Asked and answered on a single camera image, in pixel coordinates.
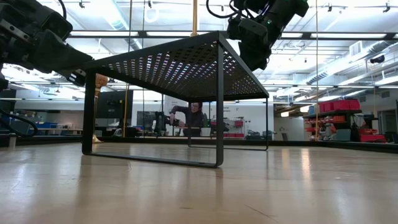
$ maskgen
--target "cable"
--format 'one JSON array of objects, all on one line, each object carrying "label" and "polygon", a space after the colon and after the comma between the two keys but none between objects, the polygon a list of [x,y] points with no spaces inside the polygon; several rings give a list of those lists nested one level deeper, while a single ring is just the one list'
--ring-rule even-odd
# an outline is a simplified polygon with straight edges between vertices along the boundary
[{"label": "cable", "polygon": [[232,6],[232,2],[233,2],[233,1],[234,1],[234,0],[230,0],[230,2],[229,2],[229,8],[230,8],[232,11],[237,12],[240,16],[242,16],[242,17],[244,17],[244,18],[247,19],[247,18],[248,18],[247,15],[242,14],[242,11],[235,9],[235,7]]},{"label": "cable", "polygon": [[207,8],[207,11],[208,11],[212,16],[215,16],[215,17],[217,17],[217,18],[219,18],[219,19],[227,19],[227,18],[229,18],[229,17],[231,17],[231,16],[234,16],[234,15],[236,15],[237,13],[239,13],[239,12],[234,12],[234,13],[231,13],[231,14],[225,15],[225,16],[217,15],[217,14],[215,14],[213,11],[210,10],[210,7],[209,7],[209,0],[206,0],[206,8]]},{"label": "cable", "polygon": [[62,0],[58,0],[58,2],[60,2],[61,6],[62,6],[63,18],[67,19],[67,9],[66,9],[65,5],[63,4],[63,1]]},{"label": "cable", "polygon": [[248,14],[248,16],[250,16],[251,19],[254,19],[254,16],[249,12],[248,5],[246,4],[247,1],[248,1],[248,0],[245,0],[245,1],[243,2],[243,8],[244,8],[244,10],[246,11],[246,13]]},{"label": "cable", "polygon": [[32,134],[24,134],[24,133],[21,133],[21,132],[15,130],[15,129],[12,128],[9,124],[7,124],[5,121],[3,121],[3,120],[0,119],[0,123],[1,123],[4,127],[6,127],[6,129],[10,130],[11,132],[16,133],[17,135],[19,135],[20,137],[23,137],[23,138],[33,137],[33,136],[35,136],[35,135],[37,134],[37,131],[38,131],[38,130],[37,130],[36,125],[35,125],[33,122],[29,121],[28,119],[21,118],[21,117],[18,117],[18,116],[16,116],[16,115],[13,115],[13,114],[9,114],[9,113],[5,112],[5,111],[2,110],[2,109],[0,109],[0,113],[3,114],[3,115],[5,115],[5,116],[8,116],[8,117],[10,117],[10,118],[15,118],[15,119],[18,119],[18,120],[20,120],[20,121],[23,121],[23,122],[25,122],[25,123],[31,125],[32,128],[33,128],[33,133],[32,133]]}]

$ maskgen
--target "yellow pole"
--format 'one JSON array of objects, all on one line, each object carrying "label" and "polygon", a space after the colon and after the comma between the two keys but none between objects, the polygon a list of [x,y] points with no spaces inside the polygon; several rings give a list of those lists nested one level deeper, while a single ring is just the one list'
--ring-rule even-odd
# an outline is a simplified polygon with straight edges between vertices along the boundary
[{"label": "yellow pole", "polygon": [[192,34],[191,37],[198,35],[198,0],[193,1],[193,18],[192,18]]}]

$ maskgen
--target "person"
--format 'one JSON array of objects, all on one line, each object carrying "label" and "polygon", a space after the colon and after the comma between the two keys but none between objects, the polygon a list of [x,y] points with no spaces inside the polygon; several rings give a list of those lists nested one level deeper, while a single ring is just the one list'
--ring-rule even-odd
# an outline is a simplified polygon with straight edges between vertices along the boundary
[{"label": "person", "polygon": [[[176,112],[183,112],[185,114],[185,120],[188,124],[185,124],[183,121],[180,120],[178,126],[180,128],[191,126],[191,128],[200,128],[203,126],[203,113],[201,108],[203,103],[192,103],[191,104],[191,122],[189,123],[188,115],[189,115],[189,108],[187,106],[174,106],[170,112],[170,120],[175,120],[175,113]],[[183,130],[184,136],[188,136],[188,130]],[[200,136],[200,129],[192,129],[191,136],[199,137]]]}]

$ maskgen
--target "fluorescent light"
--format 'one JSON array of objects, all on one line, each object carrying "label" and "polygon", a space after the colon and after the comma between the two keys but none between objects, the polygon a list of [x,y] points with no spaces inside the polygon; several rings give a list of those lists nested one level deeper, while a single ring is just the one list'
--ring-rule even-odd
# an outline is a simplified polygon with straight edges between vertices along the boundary
[{"label": "fluorescent light", "polygon": [[192,32],[147,32],[147,35],[152,36],[164,36],[164,37],[173,37],[173,36],[181,36],[181,37],[189,37]]},{"label": "fluorescent light", "polygon": [[22,98],[0,98],[0,100],[22,100]]},{"label": "fluorescent light", "polygon": [[263,85],[264,87],[293,87],[293,85]]},{"label": "fluorescent light", "polygon": [[374,86],[339,86],[338,88],[374,88]]},{"label": "fluorescent light", "polygon": [[289,116],[289,112],[283,112],[280,114],[281,117],[286,118]]},{"label": "fluorescent light", "polygon": [[129,32],[128,30],[124,31],[84,31],[84,30],[79,30],[79,31],[72,31],[70,32],[72,36],[78,37],[78,36],[87,36],[87,37],[94,37],[94,36],[104,36],[104,37],[117,37],[117,36],[122,36],[122,37],[129,37],[129,35],[132,36],[138,36],[138,32]]},{"label": "fluorescent light", "polygon": [[339,98],[340,96],[324,96],[318,99],[318,101],[324,102],[324,101],[329,101],[329,100],[334,100]]},{"label": "fluorescent light", "polygon": [[43,98],[43,99],[23,99],[23,100],[37,100],[37,101],[39,101],[39,100],[49,100],[49,99]]},{"label": "fluorescent light", "polygon": [[379,86],[379,88],[398,88],[398,86]]},{"label": "fluorescent light", "polygon": [[[318,34],[318,38],[347,38],[347,39],[378,39],[384,38],[387,34]],[[312,38],[317,38],[317,34],[311,34]]]},{"label": "fluorescent light", "polygon": [[11,81],[10,84],[12,84],[12,83],[15,83],[15,84],[28,84],[28,85],[49,85],[49,84],[51,84],[50,82],[12,82]]},{"label": "fluorescent light", "polygon": [[348,93],[348,94],[345,95],[345,96],[354,96],[354,95],[357,95],[357,94],[362,93],[362,92],[364,92],[364,91],[365,91],[365,90],[355,91],[355,92],[353,92],[353,93]]},{"label": "fluorescent light", "polygon": [[302,108],[300,108],[300,112],[308,113],[309,109],[310,109],[310,106],[303,106]]},{"label": "fluorescent light", "polygon": [[300,38],[302,36],[302,33],[282,33],[282,38]]},{"label": "fluorescent light", "polygon": [[375,84],[376,85],[384,85],[384,84],[393,83],[393,82],[398,82],[398,76],[384,78],[380,81],[377,81]]}]

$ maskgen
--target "wooden floor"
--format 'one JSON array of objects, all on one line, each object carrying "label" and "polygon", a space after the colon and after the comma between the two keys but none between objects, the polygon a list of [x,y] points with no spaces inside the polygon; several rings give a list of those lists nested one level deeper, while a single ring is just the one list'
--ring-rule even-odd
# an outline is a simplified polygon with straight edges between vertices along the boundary
[{"label": "wooden floor", "polygon": [[[80,144],[0,151],[0,223],[397,223],[398,155],[225,150],[220,169],[82,156]],[[213,162],[212,149],[97,151]]]}]

